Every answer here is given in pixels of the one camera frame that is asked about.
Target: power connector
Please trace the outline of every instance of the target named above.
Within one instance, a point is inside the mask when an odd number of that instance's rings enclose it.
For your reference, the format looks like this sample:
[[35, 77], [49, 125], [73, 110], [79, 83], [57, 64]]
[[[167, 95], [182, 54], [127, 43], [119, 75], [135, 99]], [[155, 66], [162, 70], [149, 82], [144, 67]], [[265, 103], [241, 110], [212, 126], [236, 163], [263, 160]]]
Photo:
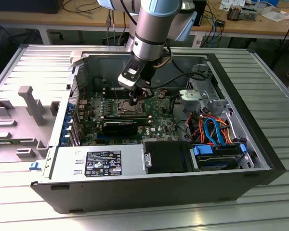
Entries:
[[217, 19], [217, 20], [215, 21], [215, 25], [216, 25], [216, 26], [219, 26], [220, 28], [223, 28], [223, 27], [225, 26], [225, 24], [226, 24], [226, 22], [223, 21], [223, 20], [220, 20], [220, 19]]

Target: electronic equipment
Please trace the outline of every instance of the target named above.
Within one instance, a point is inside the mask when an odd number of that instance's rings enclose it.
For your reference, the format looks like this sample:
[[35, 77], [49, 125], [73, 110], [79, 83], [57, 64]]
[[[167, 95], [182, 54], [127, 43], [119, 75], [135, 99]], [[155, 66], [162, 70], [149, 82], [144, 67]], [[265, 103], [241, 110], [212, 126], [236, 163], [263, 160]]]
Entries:
[[200, 26], [202, 22], [204, 10], [207, 5], [207, 0], [194, 0], [193, 3], [195, 5], [195, 11], [197, 12], [197, 16], [196, 16], [193, 26]]
[[[178, 78], [131, 106], [129, 91], [116, 82], [129, 60], [123, 49], [54, 49], [70, 53], [73, 65], [51, 66], [58, 75], [68, 70], [65, 78], [46, 79], [64, 80], [60, 86], [0, 79], [0, 162], [45, 159], [31, 188], [57, 212], [235, 200], [285, 172], [212, 52], [173, 49], [178, 64], [206, 80]], [[174, 70], [165, 65], [152, 85]]]
[[0, 11], [58, 13], [64, 0], [0, 0]]
[[[126, 51], [130, 60], [118, 77], [121, 86], [130, 91], [129, 104], [153, 97], [151, 79], [156, 70], [171, 59], [171, 51], [165, 51], [167, 39], [185, 41], [197, 18], [192, 0], [98, 0], [111, 10], [126, 11], [130, 18], [130, 37]], [[203, 13], [205, 2], [200, 4]]]
[[241, 8], [239, 19], [255, 21], [258, 13], [254, 7], [244, 6]]
[[230, 21], [237, 21], [240, 17], [242, 9], [240, 6], [234, 6], [231, 4], [229, 11], [227, 12], [227, 19]]
[[225, 26], [226, 22], [220, 19], [217, 19], [215, 22], [216, 26], [219, 26], [220, 28], [223, 28]]

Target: wire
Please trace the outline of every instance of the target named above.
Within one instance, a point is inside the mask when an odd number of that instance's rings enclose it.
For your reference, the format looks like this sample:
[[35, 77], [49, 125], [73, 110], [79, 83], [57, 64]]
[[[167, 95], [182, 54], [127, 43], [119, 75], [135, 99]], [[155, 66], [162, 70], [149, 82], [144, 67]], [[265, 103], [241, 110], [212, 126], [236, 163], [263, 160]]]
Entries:
[[200, 132], [201, 132], [201, 140], [200, 140], [201, 143], [203, 143], [204, 140], [205, 140], [204, 128], [202, 127], [202, 124], [203, 124], [203, 121], [200, 119], [199, 120], [199, 129], [200, 129]]
[[213, 38], [211, 39], [211, 43], [210, 43], [210, 47], [212, 47], [212, 45], [213, 45], [213, 41], [214, 41], [214, 39], [215, 39], [215, 32], [216, 32], [216, 26], [215, 26], [215, 23], [214, 23], [214, 20], [212, 19], [212, 18], [210, 18], [210, 17], [208, 17], [208, 16], [205, 16], [206, 18], [208, 18], [208, 19], [210, 19], [211, 20], [211, 22], [212, 22], [212, 27], [213, 27]]
[[174, 104], [175, 104], [175, 100], [176, 100], [177, 97], [175, 97], [175, 98], [173, 99], [173, 103], [172, 103], [172, 107], [171, 107], [171, 116], [172, 116], [173, 122], [175, 123], [175, 125], [177, 126], [177, 128], [180, 129], [183, 133], [185, 133], [185, 134], [188, 136], [188, 138], [191, 139], [190, 135], [189, 135], [187, 132], [185, 132], [184, 129], [181, 128], [181, 127], [178, 125], [178, 123], [175, 121], [175, 119], [174, 119], [173, 109], [174, 109]]
[[[214, 21], [214, 20], [216, 21], [216, 20], [217, 20], [217, 19], [216, 19], [216, 16], [212, 13], [212, 9], [211, 9], [211, 7], [210, 7], [208, 4], [207, 4], [207, 6], [208, 6], [208, 8], [209, 8], [210, 11], [206, 11], [206, 10], [205, 10], [205, 12], [210, 13], [210, 14], [211, 14], [211, 18], [213, 19], [213, 21]], [[207, 43], [207, 41], [208, 41], [208, 39], [209, 39], [209, 37], [210, 37], [210, 35], [211, 35], [213, 29], [214, 29], [214, 28], [213, 28], [213, 25], [211, 25], [211, 27], [212, 27], [212, 29], [211, 29], [209, 35], [207, 36], [207, 38], [205, 39], [205, 41], [203, 42], [203, 44], [202, 44], [200, 47], [203, 47], [204, 44]]]
[[169, 62], [170, 59], [171, 59], [171, 57], [167, 57], [164, 62], [162, 62], [162, 63], [159, 64], [159, 65], [153, 66], [153, 68], [158, 69], [158, 68], [163, 67], [164, 65], [166, 65], [166, 64]]
[[[80, 8], [83, 7], [83, 6], [89, 6], [89, 5], [94, 5], [97, 1], [93, 2], [93, 3], [88, 3], [88, 4], [82, 4], [80, 6], [77, 6], [76, 5], [76, 0], [74, 0], [74, 5], [75, 5], [75, 8], [77, 9], [77, 11], [81, 11]], [[82, 12], [77, 12], [79, 15], [82, 15], [82, 16], [85, 16], [87, 18], [91, 18], [92, 19], [92, 14], [91, 12], [85, 12], [87, 14], [83, 14]]]
[[[216, 10], [216, 11], [218, 11], [218, 12], [222, 12], [221, 14], [223, 14], [224, 10], [227, 9], [227, 7], [226, 7], [224, 4], [220, 3], [220, 2], [209, 3], [209, 5], [211, 5], [211, 4], [214, 4], [214, 5], [212, 5], [213, 9]], [[215, 8], [216, 5], [221, 5], [221, 6], [223, 6], [223, 9], [221, 9], [221, 10], [220, 10], [220, 9], [216, 9], [216, 8]]]
[[89, 12], [89, 11], [94, 11], [94, 10], [96, 10], [96, 9], [98, 9], [98, 8], [101, 8], [101, 6], [98, 6], [98, 7], [95, 7], [95, 8], [93, 8], [93, 9], [89, 9], [89, 10], [85, 10], [85, 11], [70, 11], [70, 10], [68, 10], [67, 8], [65, 8], [65, 6], [69, 3], [69, 2], [71, 2], [72, 0], [68, 0], [67, 2], [65, 2], [65, 3], [63, 3], [63, 9], [65, 10], [65, 11], [67, 11], [67, 12], [71, 12], [71, 13], [83, 13], [83, 12]]
[[115, 26], [115, 15], [114, 15], [114, 10], [112, 10], [112, 26], [114, 29], [114, 41], [116, 45], [116, 26]]
[[118, 46], [120, 45], [120, 39], [121, 37], [123, 36], [124, 32], [125, 32], [125, 29], [126, 29], [126, 21], [125, 21], [125, 12], [123, 11], [123, 20], [124, 20], [124, 29], [119, 37], [119, 40], [118, 40]]
[[2, 35], [5, 33], [5, 31], [3, 31], [0, 35], [0, 45], [2, 45], [2, 41], [1, 41], [1, 38], [2, 38]]
[[232, 140], [231, 140], [231, 138], [230, 138], [230, 135], [229, 135], [229, 128], [227, 128], [227, 133], [228, 133], [229, 142], [230, 142], [230, 143], [233, 143]]
[[0, 24], [0, 27], [5, 31], [5, 33], [7, 33], [10, 38], [12, 38], [17, 44], [19, 44], [19, 42]]
[[199, 129], [197, 128], [196, 131], [194, 131], [194, 133], [192, 134], [192, 137], [196, 135], [196, 133], [199, 131]]
[[83, 96], [82, 96], [82, 100], [81, 100], [81, 102], [85, 99], [85, 96], [86, 96], [86, 89], [83, 88]]
[[198, 81], [204, 81], [204, 80], [207, 79], [204, 74], [198, 73], [198, 72], [182, 73], [182, 74], [180, 74], [180, 75], [178, 75], [178, 76], [176, 76], [176, 77], [174, 77], [174, 78], [172, 78], [172, 79], [170, 79], [170, 80], [168, 80], [168, 81], [166, 81], [166, 82], [164, 82], [164, 83], [162, 83], [162, 84], [160, 84], [160, 85], [158, 85], [158, 86], [150, 87], [150, 89], [161, 88], [161, 87], [163, 87], [163, 86], [165, 86], [165, 85], [167, 85], [167, 84], [175, 81], [177, 78], [180, 78], [180, 77], [185, 76], [185, 75], [197, 75], [197, 76], [201, 76], [202, 78], [196, 78], [196, 77], [194, 77], [194, 76], [189, 76], [189, 78], [192, 78], [192, 79], [198, 80]]
[[223, 33], [223, 27], [221, 27], [221, 33], [220, 33], [221, 37], [220, 37], [220, 39], [218, 40], [217, 47], [220, 46], [220, 42], [221, 42], [221, 40], [222, 40], [222, 33]]
[[280, 53], [280, 51], [281, 51], [282, 46], [284, 45], [284, 42], [285, 42], [288, 34], [289, 34], [289, 28], [288, 28], [288, 31], [287, 31], [287, 33], [286, 33], [286, 35], [285, 35], [282, 43], [280, 44], [280, 46], [279, 46], [279, 48], [278, 48], [278, 51], [277, 51], [276, 54], [274, 55], [274, 58], [273, 58], [273, 60], [272, 60], [272, 62], [271, 62], [271, 68], [272, 68], [272, 69], [274, 68], [274, 66], [276, 65], [277, 61], [279, 60], [279, 57], [281, 56], [281, 54], [279, 54], [279, 53]]
[[225, 137], [226, 143], [229, 143], [227, 140], [227, 137], [226, 137], [226, 133], [223, 130], [221, 130], [221, 132], [222, 132], [223, 136]]
[[218, 139], [218, 143], [220, 143], [222, 146], [225, 146], [225, 142], [221, 136], [221, 129], [219, 128], [219, 125], [217, 123], [217, 120], [214, 119], [214, 118], [207, 118], [206, 119], [206, 122], [204, 123], [204, 130], [205, 130], [205, 133], [206, 133], [206, 136], [207, 138], [212, 141], [212, 143], [216, 144], [216, 141], [210, 136], [209, 134], [209, 122], [212, 121], [214, 123], [214, 126], [215, 126], [215, 130], [216, 130], [216, 135], [217, 135], [217, 139]]
[[107, 18], [106, 18], [106, 25], [107, 25], [107, 31], [106, 31], [107, 45], [110, 46], [110, 44], [109, 44], [109, 36], [108, 36], [109, 28], [111, 27], [110, 9], [108, 10], [108, 15], [107, 15]]
[[120, 0], [120, 2], [121, 2], [121, 5], [123, 6], [123, 8], [124, 8], [124, 10], [125, 10], [125, 12], [126, 12], [126, 14], [127, 14], [127, 16], [131, 19], [131, 21], [132, 21], [132, 22], [135, 24], [135, 26], [136, 26], [137, 23], [136, 23], [136, 21], [133, 19], [133, 17], [131, 16], [131, 14], [130, 14], [130, 12], [128, 11], [128, 9], [126, 8], [123, 0]]

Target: sticker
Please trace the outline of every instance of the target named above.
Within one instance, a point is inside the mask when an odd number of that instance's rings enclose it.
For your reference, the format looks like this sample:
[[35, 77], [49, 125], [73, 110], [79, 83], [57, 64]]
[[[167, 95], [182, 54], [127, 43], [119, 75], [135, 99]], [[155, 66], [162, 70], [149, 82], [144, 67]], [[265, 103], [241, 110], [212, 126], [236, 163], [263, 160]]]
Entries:
[[86, 177], [122, 175], [121, 151], [88, 152]]
[[0, 142], [0, 145], [3, 145], [3, 144], [11, 144], [11, 142], [8, 142], [8, 141], [6, 141], [6, 142], [4, 142], [4, 141]]

